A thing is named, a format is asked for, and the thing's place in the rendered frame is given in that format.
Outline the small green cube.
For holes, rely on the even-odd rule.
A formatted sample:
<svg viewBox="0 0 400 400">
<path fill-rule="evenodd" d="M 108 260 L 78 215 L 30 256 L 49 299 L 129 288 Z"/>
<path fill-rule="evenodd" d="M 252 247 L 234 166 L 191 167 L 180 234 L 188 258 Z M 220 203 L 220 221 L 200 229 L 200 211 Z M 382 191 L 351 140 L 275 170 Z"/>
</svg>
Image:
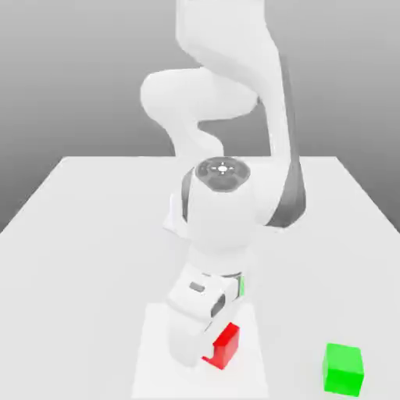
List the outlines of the small green cube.
<svg viewBox="0 0 400 400">
<path fill-rule="evenodd" d="M 323 357 L 323 389 L 325 391 L 359 397 L 364 374 L 360 348 L 327 343 Z"/>
</svg>

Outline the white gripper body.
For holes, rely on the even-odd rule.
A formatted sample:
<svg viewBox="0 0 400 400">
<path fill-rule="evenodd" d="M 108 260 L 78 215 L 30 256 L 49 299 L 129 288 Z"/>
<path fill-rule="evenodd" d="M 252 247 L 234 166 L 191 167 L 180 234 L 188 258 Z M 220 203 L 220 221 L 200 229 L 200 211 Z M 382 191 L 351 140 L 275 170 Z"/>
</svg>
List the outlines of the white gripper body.
<svg viewBox="0 0 400 400">
<path fill-rule="evenodd" d="M 211 323 L 198 322 L 167 308 L 167 338 L 171 356 L 181 365 L 195 368 L 203 356 L 213 355 L 213 343 L 234 318 L 234 310 L 218 314 Z"/>
</svg>

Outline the small red cube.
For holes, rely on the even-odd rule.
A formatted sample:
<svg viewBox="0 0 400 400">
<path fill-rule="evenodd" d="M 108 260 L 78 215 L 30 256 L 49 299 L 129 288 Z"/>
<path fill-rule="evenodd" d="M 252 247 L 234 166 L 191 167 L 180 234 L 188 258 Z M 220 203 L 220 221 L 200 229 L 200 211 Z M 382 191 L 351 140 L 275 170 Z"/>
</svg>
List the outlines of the small red cube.
<svg viewBox="0 0 400 400">
<path fill-rule="evenodd" d="M 228 323 L 219 337 L 213 342 L 213 354 L 211 358 L 206 356 L 202 360 L 223 370 L 238 350 L 240 327 L 234 323 Z"/>
</svg>

